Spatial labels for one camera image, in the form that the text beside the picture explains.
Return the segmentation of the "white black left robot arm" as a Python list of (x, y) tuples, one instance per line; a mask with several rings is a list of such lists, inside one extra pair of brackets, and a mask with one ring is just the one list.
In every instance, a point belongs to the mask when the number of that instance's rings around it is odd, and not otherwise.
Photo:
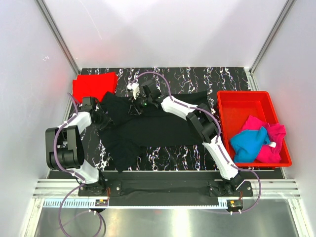
[(92, 125), (102, 131), (112, 123), (97, 98), (84, 97), (67, 121), (45, 131), (47, 166), (71, 174), (82, 184), (83, 190), (102, 195), (107, 188), (105, 178), (101, 171), (86, 161), (81, 134)]

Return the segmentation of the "aluminium frame post left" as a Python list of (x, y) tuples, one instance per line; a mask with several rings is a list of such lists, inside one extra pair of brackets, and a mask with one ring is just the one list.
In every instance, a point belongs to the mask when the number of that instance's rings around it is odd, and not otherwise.
[(79, 75), (81, 73), (81, 69), (78, 67), (77, 63), (75, 62), (74, 57), (72, 56), (64, 38), (61, 35), (60, 30), (58, 29), (58, 26), (47, 6), (44, 0), (35, 0), (35, 3), (39, 7), (39, 10), (41, 11), (44, 19), (46, 20), (51, 32), (53, 33), (58, 45), (60, 46), (62, 52), (64, 53), (64, 56), (66, 57), (69, 65), (71, 66), (73, 72), (76, 75)]

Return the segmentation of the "aluminium frame post right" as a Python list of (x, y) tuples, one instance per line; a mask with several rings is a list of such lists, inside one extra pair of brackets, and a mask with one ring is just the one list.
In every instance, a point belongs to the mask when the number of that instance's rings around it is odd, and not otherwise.
[(296, 0), (287, 0), (282, 7), (276, 21), (274, 22), (268, 36), (266, 37), (258, 55), (256, 56), (254, 62), (252, 63), (251, 67), (249, 68), (249, 73), (253, 75), (258, 68), (260, 62), (262, 61), (264, 55), (266, 54), (267, 50), (269, 49), (270, 45), (272, 44), (273, 40), (277, 36), (279, 30), (281, 29), (284, 21), (286, 20), (287, 16), (289, 15), (292, 7), (294, 6)]

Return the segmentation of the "aluminium front rail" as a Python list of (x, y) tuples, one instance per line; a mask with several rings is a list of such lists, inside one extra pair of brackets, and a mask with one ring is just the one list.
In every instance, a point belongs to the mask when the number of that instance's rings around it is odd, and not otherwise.
[[(248, 180), (244, 183), (243, 199), (300, 199), (300, 193), (295, 180), (264, 179), (261, 183)], [(38, 180), (33, 198), (63, 198), (79, 184), (73, 179), (40, 179)]]

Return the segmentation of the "black t shirt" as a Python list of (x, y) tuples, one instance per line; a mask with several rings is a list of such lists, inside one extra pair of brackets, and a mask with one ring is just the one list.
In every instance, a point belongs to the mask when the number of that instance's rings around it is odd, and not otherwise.
[(101, 107), (112, 122), (100, 131), (101, 170), (163, 171), (200, 170), (212, 166), (205, 162), (204, 147), (191, 133), (188, 123), (149, 105), (138, 114), (128, 97), (110, 92)]

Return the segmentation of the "pink t shirt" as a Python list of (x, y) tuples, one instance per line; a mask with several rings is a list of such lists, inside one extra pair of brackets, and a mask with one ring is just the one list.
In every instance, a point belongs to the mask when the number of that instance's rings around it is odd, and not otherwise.
[(244, 130), (259, 130), (264, 127), (267, 131), (268, 139), (264, 139), (263, 146), (256, 157), (256, 160), (261, 163), (280, 163), (280, 151), (282, 142), (286, 136), (286, 128), (280, 123), (267, 123), (260, 119), (249, 116), (245, 124), (242, 126), (241, 131)]

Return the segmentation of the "folded red t shirt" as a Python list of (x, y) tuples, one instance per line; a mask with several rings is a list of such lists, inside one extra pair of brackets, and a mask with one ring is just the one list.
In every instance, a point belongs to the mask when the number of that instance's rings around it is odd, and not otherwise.
[(95, 97), (100, 102), (107, 93), (114, 93), (118, 83), (118, 76), (112, 73), (99, 75), (79, 75), (73, 80), (73, 96), (82, 102), (83, 97)]

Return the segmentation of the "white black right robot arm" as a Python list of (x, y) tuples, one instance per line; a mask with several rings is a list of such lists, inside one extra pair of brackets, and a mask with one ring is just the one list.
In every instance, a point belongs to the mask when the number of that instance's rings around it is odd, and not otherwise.
[(223, 181), (218, 185), (219, 195), (225, 193), (235, 196), (241, 191), (244, 178), (223, 145), (219, 122), (205, 104), (192, 105), (170, 94), (163, 95), (151, 80), (142, 85), (132, 82), (128, 84), (127, 89), (132, 92), (133, 102), (138, 107), (143, 108), (152, 104), (186, 120), (192, 134), (202, 142), (220, 171)]

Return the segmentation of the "aluminium frame post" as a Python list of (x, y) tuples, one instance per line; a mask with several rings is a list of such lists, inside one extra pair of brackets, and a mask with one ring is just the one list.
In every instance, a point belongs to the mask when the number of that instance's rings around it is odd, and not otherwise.
[(60, 46), (62, 52), (64, 53), (64, 56), (66, 57), (69, 65), (71, 66), (73, 72), (76, 75), (79, 75), (81, 73), (81, 69), (78, 67), (77, 63), (75, 62), (74, 57), (72, 56), (64, 38), (61, 35), (60, 30), (58, 29), (58, 26), (47, 6), (44, 0), (35, 0), (35, 3), (39, 7), (39, 10), (41, 11), (44, 19), (46, 20), (51, 32), (53, 33), (58, 45)]
[(266, 37), (258, 55), (256, 56), (254, 62), (252, 63), (251, 67), (249, 68), (249, 73), (253, 75), (258, 68), (260, 62), (262, 61), (264, 55), (266, 54), (267, 50), (269, 49), (270, 45), (272, 44), (273, 40), (277, 36), (279, 30), (281, 29), (284, 21), (286, 20), (287, 16), (289, 15), (292, 7), (294, 6), (296, 0), (287, 0), (282, 7), (276, 21), (274, 22), (268, 36)]

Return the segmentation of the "red plastic bin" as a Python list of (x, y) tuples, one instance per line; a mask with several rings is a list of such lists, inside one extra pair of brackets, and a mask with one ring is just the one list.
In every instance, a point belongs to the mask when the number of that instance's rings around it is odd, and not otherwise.
[(265, 128), (270, 143), (263, 145), (255, 159), (234, 161), (238, 167), (289, 167), (292, 160), (285, 142), (286, 129), (280, 124), (266, 91), (219, 91), (218, 109), (222, 124), (223, 143), (232, 159), (236, 150), (231, 139), (243, 131)]

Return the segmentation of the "blue t shirt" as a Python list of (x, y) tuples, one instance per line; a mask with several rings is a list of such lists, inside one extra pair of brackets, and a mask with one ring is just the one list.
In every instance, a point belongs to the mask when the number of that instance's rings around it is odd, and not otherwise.
[(230, 144), (235, 152), (234, 161), (237, 163), (253, 162), (262, 147), (270, 144), (267, 130), (261, 126), (259, 130), (244, 130), (235, 135)]

